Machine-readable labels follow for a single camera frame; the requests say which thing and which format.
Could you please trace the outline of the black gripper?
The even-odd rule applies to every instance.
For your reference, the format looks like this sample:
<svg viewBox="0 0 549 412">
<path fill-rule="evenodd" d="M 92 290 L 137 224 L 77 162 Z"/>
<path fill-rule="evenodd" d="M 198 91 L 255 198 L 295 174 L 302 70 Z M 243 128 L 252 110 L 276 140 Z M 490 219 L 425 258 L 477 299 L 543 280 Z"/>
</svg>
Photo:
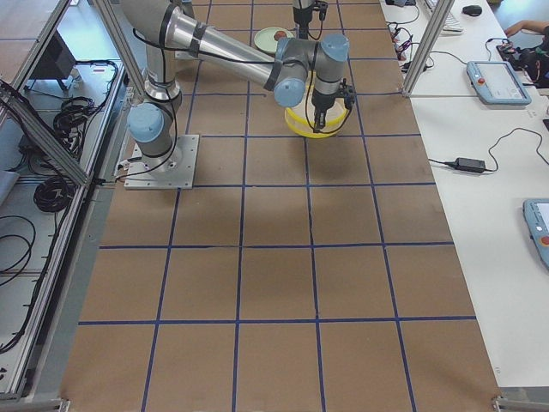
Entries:
<svg viewBox="0 0 549 412">
<path fill-rule="evenodd" d="M 326 111 L 335 103 L 337 94 L 323 94 L 314 92 L 312 94 L 312 104 L 315 107 L 314 113 L 314 133 L 319 133 L 325 127 Z"/>
</svg>

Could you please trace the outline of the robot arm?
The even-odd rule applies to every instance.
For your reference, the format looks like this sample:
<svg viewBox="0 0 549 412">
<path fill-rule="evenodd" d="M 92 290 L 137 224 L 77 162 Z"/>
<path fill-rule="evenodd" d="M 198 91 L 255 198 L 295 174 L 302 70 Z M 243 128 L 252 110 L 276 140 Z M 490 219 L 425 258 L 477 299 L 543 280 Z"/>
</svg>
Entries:
<svg viewBox="0 0 549 412">
<path fill-rule="evenodd" d="M 349 40 L 340 33 L 320 41 L 282 38 L 274 56 L 252 48 L 187 15 L 173 1 L 123 1 L 122 10 L 135 36 L 148 48 L 148 97 L 176 100 L 180 91 L 169 60 L 175 52 L 218 64 L 274 95 L 279 106 L 295 107 L 311 91 L 314 115 L 308 122 L 322 133 L 328 110 L 342 99 L 353 109 L 356 93 L 344 77 Z"/>
<path fill-rule="evenodd" d="M 300 39 L 318 40 L 320 38 L 328 7 L 328 3 L 321 0 L 293 0 L 293 20 Z M 320 32 L 317 37 L 313 36 L 309 29 L 314 13 L 318 13 L 320 21 Z"/>
</svg>

